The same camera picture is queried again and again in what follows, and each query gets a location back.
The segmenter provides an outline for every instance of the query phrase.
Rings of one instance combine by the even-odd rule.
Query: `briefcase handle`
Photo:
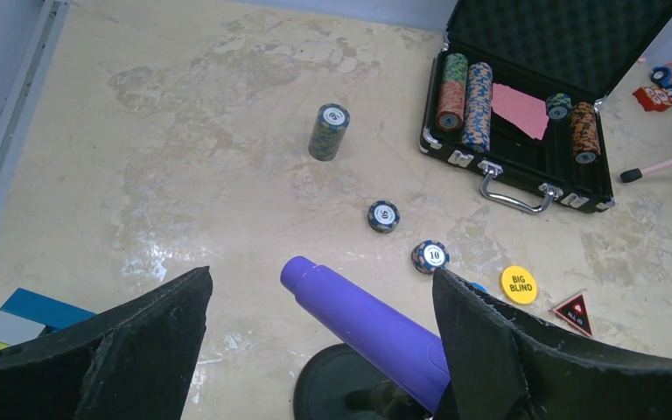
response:
[[[542,203],[540,203],[540,205],[537,207],[532,207],[529,204],[524,203],[513,197],[508,197],[507,195],[497,194],[495,192],[488,191],[488,186],[491,184],[491,181],[503,173],[503,168],[501,168],[497,164],[493,164],[486,160],[480,162],[478,166],[486,174],[486,176],[483,178],[483,182],[480,183],[480,193],[483,194],[483,197],[491,201],[495,201],[496,203],[500,203],[504,206],[509,206],[517,210],[521,210],[524,213],[540,214],[545,210],[547,210],[547,207],[550,206],[553,200],[560,197],[560,195],[562,194],[560,188],[557,188],[556,186],[550,185],[545,182],[542,185],[540,185],[540,191],[544,193],[544,199],[542,199]]]

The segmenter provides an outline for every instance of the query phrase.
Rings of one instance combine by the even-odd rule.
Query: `beige tabletop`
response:
[[[613,181],[618,205],[594,215],[483,199],[480,177],[418,151],[441,45],[215,0],[73,2],[0,222],[0,304],[25,287],[100,312],[209,265],[185,419],[290,418],[299,370],[337,342],[279,284],[297,255],[436,331],[431,277],[409,255],[438,240],[496,297],[522,265],[540,288],[525,310],[552,320],[586,289],[597,340],[672,357],[672,171]],[[602,111],[615,178],[672,157],[672,110],[631,95],[647,76],[635,65]],[[320,163],[306,144],[327,102],[352,120]],[[401,210],[392,234],[366,223],[380,199]]]

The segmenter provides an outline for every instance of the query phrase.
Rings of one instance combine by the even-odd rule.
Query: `open briefcase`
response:
[[[672,0],[459,0],[431,70],[419,150],[482,175],[484,197],[524,212],[539,214],[553,201],[583,213],[604,212],[614,199],[599,105],[671,16]],[[454,53],[464,55],[467,65],[490,65],[494,84],[542,101],[565,94],[570,104],[591,107],[595,159],[577,162],[573,117],[551,115],[537,139],[497,115],[495,99],[483,148],[465,142],[466,121],[454,131],[440,127],[445,62]],[[490,192],[493,180],[540,196],[542,203]]]

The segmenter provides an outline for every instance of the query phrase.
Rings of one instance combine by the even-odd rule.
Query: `purple cylinder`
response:
[[[434,413],[450,381],[442,340],[332,269],[289,260],[282,285],[321,324]]]

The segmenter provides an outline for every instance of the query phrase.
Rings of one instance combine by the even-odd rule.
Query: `triangular marker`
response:
[[[593,338],[591,321],[589,320],[589,310],[584,301],[584,291],[565,299],[563,302],[551,309],[555,315],[567,322],[576,331],[587,337]]]

